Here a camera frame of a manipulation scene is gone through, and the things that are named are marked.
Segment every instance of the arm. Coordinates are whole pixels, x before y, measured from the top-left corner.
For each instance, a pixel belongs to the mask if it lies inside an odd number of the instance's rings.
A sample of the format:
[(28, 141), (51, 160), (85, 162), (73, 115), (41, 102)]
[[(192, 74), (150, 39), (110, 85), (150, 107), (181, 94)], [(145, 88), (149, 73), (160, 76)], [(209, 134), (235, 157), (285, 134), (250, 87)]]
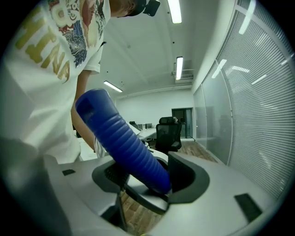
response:
[(71, 109), (71, 117), (72, 123), (81, 137), (85, 140), (85, 142), (94, 150), (94, 134), (92, 131), (87, 127), (87, 125), (83, 122), (79, 114), (75, 109), (75, 104), (78, 98), (85, 93), (86, 84), (88, 81), (88, 77), (91, 71), (82, 71), (81, 74), (78, 76), (77, 81), (77, 89), (76, 89), (76, 96), (75, 101)]

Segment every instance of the ceiling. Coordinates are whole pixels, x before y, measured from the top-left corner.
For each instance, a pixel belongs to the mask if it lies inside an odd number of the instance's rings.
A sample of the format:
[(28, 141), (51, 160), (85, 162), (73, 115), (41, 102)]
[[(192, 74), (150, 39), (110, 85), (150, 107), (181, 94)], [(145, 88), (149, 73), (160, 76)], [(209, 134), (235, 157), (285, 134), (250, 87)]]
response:
[[(183, 69), (198, 70), (201, 66), (215, 30), (220, 1), (180, 0), (181, 24), (172, 23), (167, 0), (160, 1), (155, 17), (140, 14), (111, 18), (104, 31), (107, 44), (103, 49), (100, 74), (89, 78), (87, 90), (104, 88), (116, 98), (175, 86), (171, 73), (176, 70), (177, 56), (184, 58)], [(123, 92), (107, 87), (103, 84), (105, 80)], [(191, 84), (192, 80), (181, 82), (182, 85)]]

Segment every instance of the black rectangular slot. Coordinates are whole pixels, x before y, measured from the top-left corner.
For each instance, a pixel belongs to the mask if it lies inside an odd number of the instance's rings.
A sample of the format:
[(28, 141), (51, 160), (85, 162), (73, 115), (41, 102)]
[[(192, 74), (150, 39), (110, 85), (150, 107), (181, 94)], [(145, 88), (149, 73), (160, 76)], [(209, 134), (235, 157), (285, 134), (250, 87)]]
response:
[(74, 173), (76, 173), (76, 172), (72, 169), (68, 169), (68, 170), (63, 171), (64, 176), (74, 174)]
[(249, 194), (237, 195), (234, 198), (236, 199), (249, 223), (255, 220), (262, 213), (261, 209), (253, 201)]

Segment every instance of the graphic print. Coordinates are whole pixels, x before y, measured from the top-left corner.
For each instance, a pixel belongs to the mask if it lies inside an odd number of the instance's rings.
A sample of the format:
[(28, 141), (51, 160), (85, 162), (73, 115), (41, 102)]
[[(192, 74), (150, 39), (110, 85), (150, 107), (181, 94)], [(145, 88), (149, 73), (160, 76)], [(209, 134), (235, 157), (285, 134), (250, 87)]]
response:
[(103, 33), (103, 29), (106, 25), (106, 18), (105, 18), (105, 15), (103, 13), (103, 4), (104, 4), (104, 0), (100, 0), (100, 2), (98, 0), (96, 0), (96, 11), (95, 11), (95, 16), (96, 16), (96, 23), (98, 25), (98, 31), (99, 31), (99, 35), (100, 35), (100, 38), (102, 36), (102, 33)]
[(104, 0), (48, 0), (49, 10), (59, 31), (66, 38), (77, 68), (86, 59), (87, 48), (95, 47), (106, 25)]

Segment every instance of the headrest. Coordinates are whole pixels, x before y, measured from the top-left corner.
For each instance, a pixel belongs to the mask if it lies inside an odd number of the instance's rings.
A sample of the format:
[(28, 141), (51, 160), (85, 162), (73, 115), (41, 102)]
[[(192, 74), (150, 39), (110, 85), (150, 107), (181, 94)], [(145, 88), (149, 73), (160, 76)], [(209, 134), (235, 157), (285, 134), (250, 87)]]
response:
[(162, 117), (159, 120), (159, 124), (174, 124), (173, 117)]

